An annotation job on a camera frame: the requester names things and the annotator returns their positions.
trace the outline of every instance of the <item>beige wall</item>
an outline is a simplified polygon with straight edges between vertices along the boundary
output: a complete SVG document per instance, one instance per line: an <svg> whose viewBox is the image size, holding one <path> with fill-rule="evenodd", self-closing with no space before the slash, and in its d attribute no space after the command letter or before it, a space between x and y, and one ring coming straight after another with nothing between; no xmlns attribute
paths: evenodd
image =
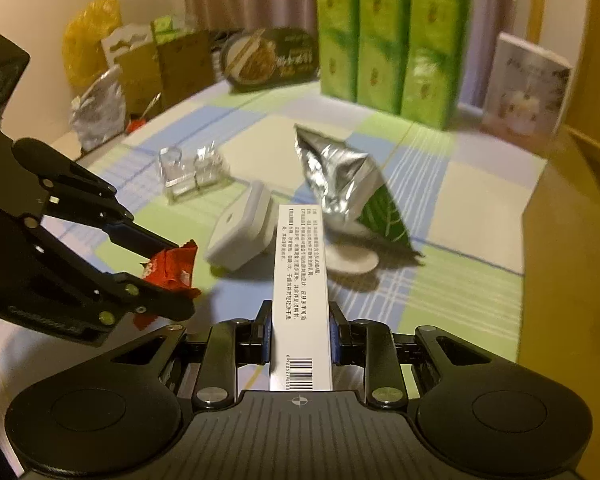
<svg viewBox="0 0 600 480"><path fill-rule="evenodd" d="M62 33L89 1L0 0L0 34L31 55L5 113L2 129L8 136L53 142L68 131L72 95L62 67ZM145 23L184 8L184 0L120 0L120 4L125 23Z"/></svg>
<svg viewBox="0 0 600 480"><path fill-rule="evenodd" d="M512 33L526 36L531 0L516 0ZM540 45L577 66L587 19L587 0L546 0Z"/></svg>

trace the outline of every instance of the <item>green tissue pack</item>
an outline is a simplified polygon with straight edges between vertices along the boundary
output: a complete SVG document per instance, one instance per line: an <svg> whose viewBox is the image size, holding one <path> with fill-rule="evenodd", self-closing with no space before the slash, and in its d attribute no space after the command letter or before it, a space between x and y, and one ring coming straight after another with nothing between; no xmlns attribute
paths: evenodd
<svg viewBox="0 0 600 480"><path fill-rule="evenodd" d="M358 81L360 0L317 0L320 88L355 102Z"/></svg>
<svg viewBox="0 0 600 480"><path fill-rule="evenodd" d="M445 129L471 0L317 0L322 93Z"/></svg>

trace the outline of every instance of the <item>red candy wrapper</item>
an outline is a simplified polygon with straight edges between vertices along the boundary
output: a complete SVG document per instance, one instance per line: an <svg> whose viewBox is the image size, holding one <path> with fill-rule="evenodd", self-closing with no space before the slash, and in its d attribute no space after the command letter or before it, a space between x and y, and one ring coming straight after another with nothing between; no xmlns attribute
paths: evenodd
<svg viewBox="0 0 600 480"><path fill-rule="evenodd" d="M198 246L193 240L177 249L162 250L144 265L142 278L166 290L185 294L193 300L202 293L199 288L191 286L197 252ZM136 314L134 325L138 330L144 330L156 319L158 316L153 314Z"/></svg>

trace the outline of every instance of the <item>barcode number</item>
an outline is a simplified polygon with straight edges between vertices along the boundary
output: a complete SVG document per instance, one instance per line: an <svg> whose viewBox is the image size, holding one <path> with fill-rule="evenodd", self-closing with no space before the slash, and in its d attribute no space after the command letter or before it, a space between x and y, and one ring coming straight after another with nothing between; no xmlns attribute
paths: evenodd
<svg viewBox="0 0 600 480"><path fill-rule="evenodd" d="M286 358L286 389L311 392L314 389L314 360Z"/></svg>

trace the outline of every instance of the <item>table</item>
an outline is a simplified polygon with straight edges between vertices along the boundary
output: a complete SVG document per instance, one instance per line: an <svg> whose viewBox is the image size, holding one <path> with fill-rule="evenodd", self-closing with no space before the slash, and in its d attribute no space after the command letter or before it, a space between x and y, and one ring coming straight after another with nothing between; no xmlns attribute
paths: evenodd
<svg viewBox="0 0 600 480"><path fill-rule="evenodd" d="M156 117L90 167L118 188L119 201L140 225L176 243L194 238L200 245L193 281L204 295L190 327L253 317L271 297L271 256L219 276L202 254L216 217L250 180L263 180L281 202L314 200L294 151L295 123L373 155L414 246L425 255L419 267L388 261L373 275L330 281L330 297L347 317L381 320L403 333L437 325L514 360L522 300L520 215L544 161L480 133L479 110L461 107L449 131L440 132L321 96L317 82L248 94L231 94L227 83L218 83ZM168 205L155 171L158 150L178 146L192 155L211 142L221 146L236 181ZM51 218L43 224L101 270L142 272L143 259L101 231ZM104 349L138 335L126 323ZM0 409L32 382L94 353L0 320L0 379L7 393ZM244 387L266 388L267 369L241 368L239 379ZM334 377L339 389L361 381L362 370L343 369Z"/></svg>

